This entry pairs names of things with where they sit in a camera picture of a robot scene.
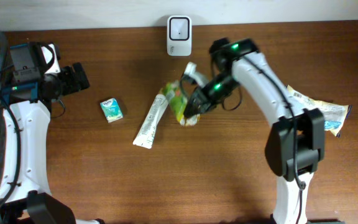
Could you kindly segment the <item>green drink pouch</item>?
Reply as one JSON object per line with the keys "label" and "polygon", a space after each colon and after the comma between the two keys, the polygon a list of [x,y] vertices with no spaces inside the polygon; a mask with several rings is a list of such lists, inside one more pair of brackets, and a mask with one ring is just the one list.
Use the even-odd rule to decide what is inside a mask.
{"label": "green drink pouch", "polygon": [[199,114],[185,118],[184,111],[188,98],[181,92],[178,80],[168,82],[160,92],[166,97],[171,111],[181,126],[194,126],[199,121]]}

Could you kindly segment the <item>teal white tissue pack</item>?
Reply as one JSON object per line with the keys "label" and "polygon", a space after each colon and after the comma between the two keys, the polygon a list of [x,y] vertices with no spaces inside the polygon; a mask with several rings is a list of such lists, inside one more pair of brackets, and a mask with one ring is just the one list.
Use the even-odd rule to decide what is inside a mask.
{"label": "teal white tissue pack", "polygon": [[124,117],[118,102],[115,98],[110,98],[100,103],[101,109],[109,123]]}

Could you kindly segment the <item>white tube tan cap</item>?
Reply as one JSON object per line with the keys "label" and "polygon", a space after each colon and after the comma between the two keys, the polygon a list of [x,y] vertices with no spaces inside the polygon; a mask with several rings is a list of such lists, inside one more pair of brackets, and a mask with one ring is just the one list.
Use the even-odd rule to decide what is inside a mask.
{"label": "white tube tan cap", "polygon": [[158,123],[167,109],[167,106],[167,98],[163,94],[158,94],[133,141],[133,145],[147,149],[152,148]]}

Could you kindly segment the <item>yellow white snack bag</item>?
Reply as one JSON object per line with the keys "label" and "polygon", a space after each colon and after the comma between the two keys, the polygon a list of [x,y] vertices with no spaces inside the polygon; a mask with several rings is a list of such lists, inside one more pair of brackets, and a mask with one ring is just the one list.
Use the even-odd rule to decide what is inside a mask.
{"label": "yellow white snack bag", "polygon": [[296,91],[290,85],[287,85],[286,88],[288,92],[307,109],[312,110],[318,108],[322,112],[325,131],[330,131],[337,138],[341,136],[341,129],[351,113],[352,105],[337,105],[326,101],[314,100]]}

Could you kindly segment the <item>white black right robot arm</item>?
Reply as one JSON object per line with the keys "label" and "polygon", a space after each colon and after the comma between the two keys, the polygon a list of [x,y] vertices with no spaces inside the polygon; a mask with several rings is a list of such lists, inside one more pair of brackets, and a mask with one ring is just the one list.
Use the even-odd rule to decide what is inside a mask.
{"label": "white black right robot arm", "polygon": [[310,182],[324,159],[324,116],[292,96],[252,39],[215,40],[209,48],[212,79],[188,63],[181,80],[195,85],[184,117],[205,114],[223,104],[239,87],[255,101],[270,126],[265,158],[277,176],[277,201],[272,223],[308,223],[306,202]]}

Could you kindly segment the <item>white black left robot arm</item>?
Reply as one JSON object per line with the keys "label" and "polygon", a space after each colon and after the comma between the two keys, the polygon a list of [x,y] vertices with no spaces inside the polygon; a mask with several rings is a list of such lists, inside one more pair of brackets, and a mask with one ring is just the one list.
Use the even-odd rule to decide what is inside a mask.
{"label": "white black left robot arm", "polygon": [[52,197],[47,180],[46,140],[51,104],[89,88],[80,63],[60,68],[58,47],[29,42],[10,48],[12,65],[0,83],[6,140],[0,183],[0,223],[74,223],[72,210]]}

